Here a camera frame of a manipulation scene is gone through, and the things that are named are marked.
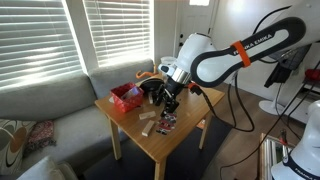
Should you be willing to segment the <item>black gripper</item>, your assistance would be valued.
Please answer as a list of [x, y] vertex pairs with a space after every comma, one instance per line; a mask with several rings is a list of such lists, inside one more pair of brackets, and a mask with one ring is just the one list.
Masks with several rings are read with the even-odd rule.
[[162, 101], [166, 102], [161, 113], [162, 116], [174, 113], [179, 103], [176, 101], [176, 96], [182, 91], [184, 85], [174, 81], [171, 77], [160, 86], [159, 90], [154, 94], [154, 105], [159, 106]]

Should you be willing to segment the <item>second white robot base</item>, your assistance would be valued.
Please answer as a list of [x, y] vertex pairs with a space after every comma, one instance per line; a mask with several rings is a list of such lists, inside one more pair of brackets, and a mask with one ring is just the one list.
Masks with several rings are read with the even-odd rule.
[[302, 139], [271, 174], [274, 180], [320, 180], [320, 100], [308, 107]]

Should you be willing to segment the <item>white franka robot arm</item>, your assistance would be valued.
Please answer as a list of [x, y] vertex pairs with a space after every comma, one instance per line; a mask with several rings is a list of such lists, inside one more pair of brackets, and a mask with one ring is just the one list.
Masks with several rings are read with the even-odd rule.
[[303, 0], [290, 6], [269, 26], [226, 49], [217, 50], [209, 36], [194, 33], [188, 37], [172, 66], [159, 66], [168, 79], [160, 87], [154, 103], [163, 105], [162, 114], [167, 115], [179, 106], [176, 97], [190, 82], [215, 87], [232, 72], [260, 58], [319, 41], [319, 22], [320, 0]]

